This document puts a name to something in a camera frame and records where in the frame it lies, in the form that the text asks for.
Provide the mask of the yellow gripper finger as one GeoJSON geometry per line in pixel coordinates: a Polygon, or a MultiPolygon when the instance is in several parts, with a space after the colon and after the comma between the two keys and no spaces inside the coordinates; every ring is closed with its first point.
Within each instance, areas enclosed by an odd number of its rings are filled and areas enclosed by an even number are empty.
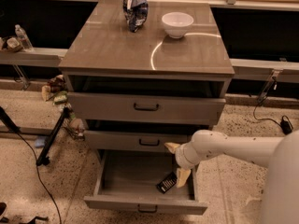
{"type": "Polygon", "coordinates": [[[174,154],[176,150],[180,147],[180,144],[172,143],[172,142],[166,142],[164,145],[172,154],[174,154]]]}
{"type": "Polygon", "coordinates": [[[190,174],[191,174],[190,170],[185,170],[183,168],[177,168],[177,187],[178,188],[182,188],[186,184],[190,174]]]}

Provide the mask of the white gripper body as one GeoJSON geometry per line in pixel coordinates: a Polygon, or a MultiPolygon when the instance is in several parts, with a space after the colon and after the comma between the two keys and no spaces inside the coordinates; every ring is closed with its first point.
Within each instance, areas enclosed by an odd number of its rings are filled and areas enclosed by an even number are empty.
{"type": "Polygon", "coordinates": [[[199,162],[199,156],[191,143],[179,145],[175,151],[176,162],[179,167],[188,170],[192,169],[199,162]]]}

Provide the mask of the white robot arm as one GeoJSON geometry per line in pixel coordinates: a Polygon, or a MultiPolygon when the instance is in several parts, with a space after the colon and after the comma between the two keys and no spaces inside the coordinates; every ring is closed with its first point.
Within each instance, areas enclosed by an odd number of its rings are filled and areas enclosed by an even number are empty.
{"type": "Polygon", "coordinates": [[[166,142],[178,164],[177,186],[191,169],[220,154],[267,169],[259,224],[299,224],[299,132],[284,137],[235,137],[199,130],[189,142],[166,142]]]}

